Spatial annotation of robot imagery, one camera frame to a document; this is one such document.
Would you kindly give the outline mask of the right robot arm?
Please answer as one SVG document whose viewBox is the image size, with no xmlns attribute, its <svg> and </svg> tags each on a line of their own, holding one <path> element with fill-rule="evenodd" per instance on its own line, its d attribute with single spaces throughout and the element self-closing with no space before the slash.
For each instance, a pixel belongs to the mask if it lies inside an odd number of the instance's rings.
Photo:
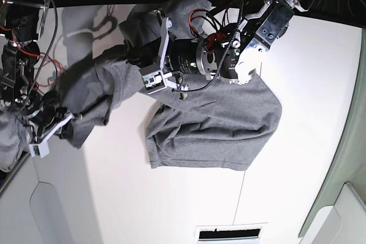
<svg viewBox="0 0 366 244">
<path fill-rule="evenodd" d="M 79 117 L 61 105 L 56 90 L 63 66 L 37 44 L 54 6 L 54 0 L 1 0 L 1 35 L 7 40 L 1 54 L 1 104 L 31 131 L 35 143 L 49 135 L 71 138 L 71 122 Z"/>
</svg>

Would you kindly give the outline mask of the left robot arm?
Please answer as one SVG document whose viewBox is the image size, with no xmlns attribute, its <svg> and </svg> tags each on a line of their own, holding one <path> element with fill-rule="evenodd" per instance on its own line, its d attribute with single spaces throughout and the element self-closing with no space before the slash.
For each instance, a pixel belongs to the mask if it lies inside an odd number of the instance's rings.
<svg viewBox="0 0 366 244">
<path fill-rule="evenodd" d="M 256 76 L 258 59 L 283 36 L 295 12 L 315 0 L 232 0 L 211 8 L 208 0 L 172 0 L 159 9 L 136 8 L 120 24 L 126 60 L 139 68 L 143 85 L 153 93 L 165 88 L 191 92 L 188 74 L 208 83 L 219 79 L 244 85 Z"/>
</svg>

